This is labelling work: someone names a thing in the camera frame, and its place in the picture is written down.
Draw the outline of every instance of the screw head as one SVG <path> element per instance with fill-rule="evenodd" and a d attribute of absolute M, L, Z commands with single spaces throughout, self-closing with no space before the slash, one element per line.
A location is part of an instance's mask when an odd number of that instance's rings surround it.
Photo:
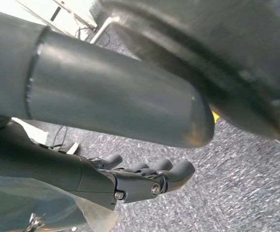
<path fill-rule="evenodd" d="M 124 198 L 124 192 L 115 192 L 114 198 L 116 200 L 122 200 Z"/>
<path fill-rule="evenodd" d="M 161 192 L 161 186 L 159 186 L 157 183 L 154 183 L 153 185 L 152 185 L 151 191 L 152 191 L 152 196 L 156 197 Z"/>

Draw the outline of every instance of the floor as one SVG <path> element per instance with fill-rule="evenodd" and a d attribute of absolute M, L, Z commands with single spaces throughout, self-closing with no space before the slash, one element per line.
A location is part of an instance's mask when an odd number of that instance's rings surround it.
<path fill-rule="evenodd" d="M 105 16 L 97 6 L 97 21 Z M 114 32 L 106 46 L 130 56 Z M 48 131 L 53 142 L 58 125 L 32 122 Z M 63 132 L 57 141 L 63 139 Z M 280 145 L 243 132 L 220 120 L 214 140 L 200 149 L 179 149 L 69 128 L 66 145 L 81 145 L 81 155 L 120 154 L 122 166 L 187 159 L 196 174 L 183 189 L 155 200 L 120 204 L 113 232 L 280 231 Z M 88 227 L 77 231 L 91 231 Z"/>

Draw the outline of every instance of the gray cylinder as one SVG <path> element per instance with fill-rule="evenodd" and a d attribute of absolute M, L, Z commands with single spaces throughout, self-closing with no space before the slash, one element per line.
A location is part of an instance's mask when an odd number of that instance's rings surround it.
<path fill-rule="evenodd" d="M 181 78 L 4 14 L 0 115 L 186 148 L 214 131 L 208 105 Z"/>
<path fill-rule="evenodd" d="M 29 118 L 28 75 L 45 26 L 0 13 L 0 115 Z"/>

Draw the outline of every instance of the white wall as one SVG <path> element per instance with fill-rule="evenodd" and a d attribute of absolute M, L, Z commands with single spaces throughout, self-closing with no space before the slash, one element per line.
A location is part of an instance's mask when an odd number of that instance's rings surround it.
<path fill-rule="evenodd" d="M 95 0 L 63 0 L 66 6 L 76 12 L 80 17 L 91 22 L 96 23 L 89 12 L 89 9 Z M 20 0 L 20 2 L 27 6 L 30 10 L 41 16 L 44 19 L 50 20 L 51 16 L 57 8 L 57 4 L 52 0 Z M 15 0 L 0 0 L 0 12 L 12 15 L 18 18 L 22 18 L 31 22 L 44 24 L 43 22 L 26 12 Z M 54 21 L 58 28 L 66 30 L 69 34 L 75 35 L 79 27 L 84 25 L 76 21 L 72 15 L 61 9 L 57 18 Z"/>

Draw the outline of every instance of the black cable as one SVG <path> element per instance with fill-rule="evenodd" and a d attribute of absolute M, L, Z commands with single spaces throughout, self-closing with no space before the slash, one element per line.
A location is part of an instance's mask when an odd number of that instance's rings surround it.
<path fill-rule="evenodd" d="M 76 32 L 75 33 L 75 37 L 77 37 L 77 33 L 78 33 L 78 38 L 80 39 L 80 31 L 84 30 L 84 29 L 90 29 L 90 30 L 92 30 L 92 32 L 96 32 L 97 30 L 99 30 L 100 28 L 94 28 L 94 27 L 79 28 L 79 29 L 76 30 Z M 111 37 L 110 37 L 110 35 L 109 35 L 108 32 L 105 31 L 104 34 L 108 36 L 108 42 L 106 42 L 105 45 L 103 45 L 102 47 L 108 46 L 111 42 Z M 87 41 L 88 39 L 89 39 L 90 36 L 91 36 L 91 34 L 88 35 L 88 37 L 86 37 L 85 39 L 85 41 Z"/>
<path fill-rule="evenodd" d="M 55 144 L 55 141 L 56 141 L 56 139 L 57 137 L 57 135 L 60 133 L 60 131 L 61 131 L 63 129 L 63 127 L 66 127 L 65 134 L 64 134 L 64 136 L 63 138 L 63 141 L 60 144 L 54 145 Z M 63 145 L 64 145 L 65 139 L 66 139 L 66 137 L 67 135 L 67 130 L 68 130 L 68 127 L 66 127 L 66 126 L 60 126 L 60 129 L 58 129 L 58 131 L 54 136 L 54 142 L 52 143 L 52 146 L 51 146 L 51 148 L 53 149 L 54 147 L 58 147 L 59 146 L 60 147 L 59 149 L 61 149 L 63 147 Z"/>

